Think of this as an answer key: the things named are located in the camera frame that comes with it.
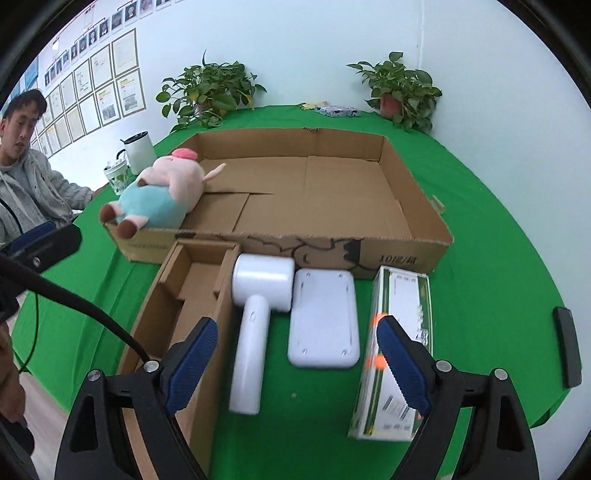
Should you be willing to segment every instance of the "colorful box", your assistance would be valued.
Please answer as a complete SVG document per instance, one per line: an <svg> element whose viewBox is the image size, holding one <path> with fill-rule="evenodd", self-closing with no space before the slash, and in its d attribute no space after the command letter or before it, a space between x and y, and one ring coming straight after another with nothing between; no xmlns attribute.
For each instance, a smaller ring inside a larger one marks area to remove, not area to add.
<svg viewBox="0 0 591 480"><path fill-rule="evenodd" d="M365 360L349 436L357 439L410 442L421 417L404 401L376 339L380 318L393 315L412 340L433 354L431 294L426 275L380 267L374 279L371 321Z"/></svg>

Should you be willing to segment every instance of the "terracotta pot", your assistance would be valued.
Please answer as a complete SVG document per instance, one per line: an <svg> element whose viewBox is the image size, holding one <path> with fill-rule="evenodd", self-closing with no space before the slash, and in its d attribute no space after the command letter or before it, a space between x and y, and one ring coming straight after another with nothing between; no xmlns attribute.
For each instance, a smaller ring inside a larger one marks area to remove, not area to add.
<svg viewBox="0 0 591 480"><path fill-rule="evenodd" d="M379 114L388 120L400 113L402 104L389 93L384 93L379 99Z"/></svg>

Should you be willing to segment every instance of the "green tablecloth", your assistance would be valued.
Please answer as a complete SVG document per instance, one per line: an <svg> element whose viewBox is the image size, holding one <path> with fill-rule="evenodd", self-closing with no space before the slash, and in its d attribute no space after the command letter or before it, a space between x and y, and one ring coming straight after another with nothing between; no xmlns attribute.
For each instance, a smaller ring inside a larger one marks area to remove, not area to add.
<svg viewBox="0 0 591 480"><path fill-rule="evenodd" d="M444 219L455 243L431 275L434 353L459 369L511 374L533 425L566 396L562 387L552 308L562 304L542 260L495 196L432 138L394 128L375 114L328 118L296 106L239 111L222 128L325 127L388 137L424 191L446 206ZM156 145L171 151L197 128ZM94 302L130 330L157 271L128 262L98 221L99 207L114 199L103 192L76 223L80 251L47 278ZM369 317L371 283L356 282L362 345ZM30 370L68 410L92 368L116 371L122 344L84 315L40 301L40 331ZM27 298L14 330L14 345L26 357L34 331L34 302ZM214 445L214 479L385 479L407 447L346 437L361 363L348 371L312 371L287 360L288 318L275 316L269 331L261 413L227 410L231 365L220 406ZM442 472L451 472L467 427L462 414Z"/></svg>

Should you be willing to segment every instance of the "green and white box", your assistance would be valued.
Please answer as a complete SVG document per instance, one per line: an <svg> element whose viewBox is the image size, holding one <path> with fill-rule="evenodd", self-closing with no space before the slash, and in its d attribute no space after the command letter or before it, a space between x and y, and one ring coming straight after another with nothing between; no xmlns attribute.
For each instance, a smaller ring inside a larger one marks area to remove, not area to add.
<svg viewBox="0 0 591 480"><path fill-rule="evenodd" d="M422 342L433 354L429 278L398 268L380 267L374 280L365 360L349 437L410 442L421 418L404 401L379 350L376 327L385 315L393 315L412 340Z"/></svg>

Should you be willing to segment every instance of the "cardboard flap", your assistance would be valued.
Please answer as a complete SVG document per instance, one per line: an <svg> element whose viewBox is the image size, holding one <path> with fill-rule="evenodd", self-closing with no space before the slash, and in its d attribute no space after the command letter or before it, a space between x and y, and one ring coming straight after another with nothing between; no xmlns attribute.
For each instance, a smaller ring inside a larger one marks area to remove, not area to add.
<svg viewBox="0 0 591 480"><path fill-rule="evenodd" d="M328 238L410 238L398 202L350 196L252 195L236 233Z"/></svg>
<svg viewBox="0 0 591 480"><path fill-rule="evenodd" d="M200 162L208 172L219 164L226 168L207 182L207 192L303 193L306 182L306 157L255 157Z"/></svg>
<svg viewBox="0 0 591 480"><path fill-rule="evenodd" d="M305 195L355 196L386 202L393 198L376 161L337 157L308 158Z"/></svg>
<svg viewBox="0 0 591 480"><path fill-rule="evenodd" d="M195 232L232 232L248 198L247 193L205 193L181 229Z"/></svg>

